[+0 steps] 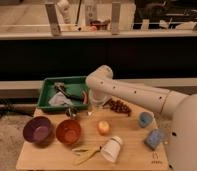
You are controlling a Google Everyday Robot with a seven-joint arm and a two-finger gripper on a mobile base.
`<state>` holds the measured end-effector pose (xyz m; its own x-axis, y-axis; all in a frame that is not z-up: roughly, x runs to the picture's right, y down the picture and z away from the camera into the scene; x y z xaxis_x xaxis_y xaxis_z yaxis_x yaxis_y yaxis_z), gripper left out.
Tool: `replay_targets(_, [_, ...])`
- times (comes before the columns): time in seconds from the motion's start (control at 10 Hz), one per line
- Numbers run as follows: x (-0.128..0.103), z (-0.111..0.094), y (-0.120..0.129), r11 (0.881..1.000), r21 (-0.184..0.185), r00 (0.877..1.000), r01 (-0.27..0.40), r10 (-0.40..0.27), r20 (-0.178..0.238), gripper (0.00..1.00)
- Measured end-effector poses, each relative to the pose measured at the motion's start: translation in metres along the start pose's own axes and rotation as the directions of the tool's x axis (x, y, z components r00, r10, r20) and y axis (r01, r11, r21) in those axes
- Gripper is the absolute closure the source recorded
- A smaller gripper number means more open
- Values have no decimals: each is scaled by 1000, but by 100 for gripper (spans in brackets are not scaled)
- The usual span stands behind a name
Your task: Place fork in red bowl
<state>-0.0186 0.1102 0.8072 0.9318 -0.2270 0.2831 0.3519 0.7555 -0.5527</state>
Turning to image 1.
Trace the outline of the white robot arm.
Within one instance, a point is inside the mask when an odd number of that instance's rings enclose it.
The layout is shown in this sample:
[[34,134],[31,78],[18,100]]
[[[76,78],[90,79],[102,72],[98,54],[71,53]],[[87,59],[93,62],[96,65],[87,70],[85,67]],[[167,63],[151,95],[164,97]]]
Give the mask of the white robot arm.
[[168,161],[172,171],[197,171],[197,94],[131,84],[113,79],[113,71],[102,65],[85,82],[98,96],[112,95],[172,117]]

